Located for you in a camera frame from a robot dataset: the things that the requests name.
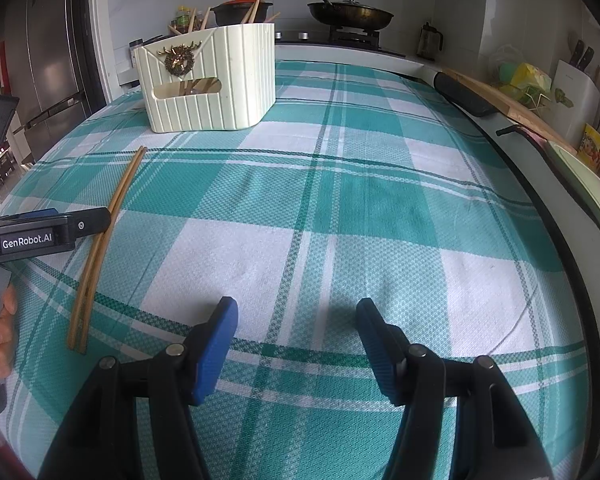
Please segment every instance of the refrigerator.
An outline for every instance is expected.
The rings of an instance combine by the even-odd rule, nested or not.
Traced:
[[[38,161],[105,105],[88,0],[11,0],[4,46],[11,94]]]

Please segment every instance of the black clay pot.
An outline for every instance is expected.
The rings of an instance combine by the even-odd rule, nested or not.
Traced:
[[[225,25],[237,25],[242,21],[244,15],[247,13],[251,6],[256,0],[233,0],[231,2],[225,2],[217,7],[213,7],[211,10],[216,14],[216,25],[224,27]],[[255,23],[262,23],[267,19],[267,11],[272,3],[260,2],[258,4],[258,10],[256,12]]]

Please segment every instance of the wooden cutting board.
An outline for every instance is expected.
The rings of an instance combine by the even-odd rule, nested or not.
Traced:
[[[552,140],[559,144],[572,155],[576,154],[576,150],[540,117],[533,113],[528,108],[514,101],[511,97],[504,95],[497,88],[487,85],[481,81],[475,80],[467,75],[461,74],[450,68],[443,68],[442,72],[452,77],[459,83],[473,90],[480,97],[495,106],[500,113],[506,115],[512,121],[522,124],[529,130],[535,132],[540,137],[546,140]]]

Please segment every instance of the metal screw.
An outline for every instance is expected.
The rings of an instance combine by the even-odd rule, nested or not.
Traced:
[[[113,368],[114,364],[116,364],[116,358],[111,355],[108,355],[100,359],[99,364],[100,368],[102,368],[103,370],[109,370],[110,368]]]
[[[411,355],[415,355],[416,357],[424,357],[427,355],[427,348],[426,346],[418,344],[411,345],[409,346],[409,353]]]
[[[490,370],[491,368],[493,368],[493,365],[495,363],[493,362],[493,359],[491,359],[489,356],[481,355],[480,357],[478,357],[478,364],[481,367],[487,368],[487,370]]]
[[[171,356],[182,355],[184,352],[184,345],[181,345],[180,343],[170,344],[167,346],[165,352],[167,352],[167,355]]]

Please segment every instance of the green and white plaid tablecloth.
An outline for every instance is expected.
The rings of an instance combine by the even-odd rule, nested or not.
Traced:
[[[278,99],[236,132],[154,134],[140,92],[95,114],[0,213],[104,206],[149,151],[116,224],[87,356],[65,348],[91,241],[9,264],[20,341],[0,428],[34,473],[97,360],[154,355],[233,296],[218,390],[192,410],[214,480],[380,478],[400,422],[354,328],[371,297],[443,357],[491,354],[559,478],[579,463],[587,356],[554,246],[506,165],[434,90],[391,73],[282,61]],[[143,465],[157,477],[148,407]],[[455,404],[437,478],[448,473]]]

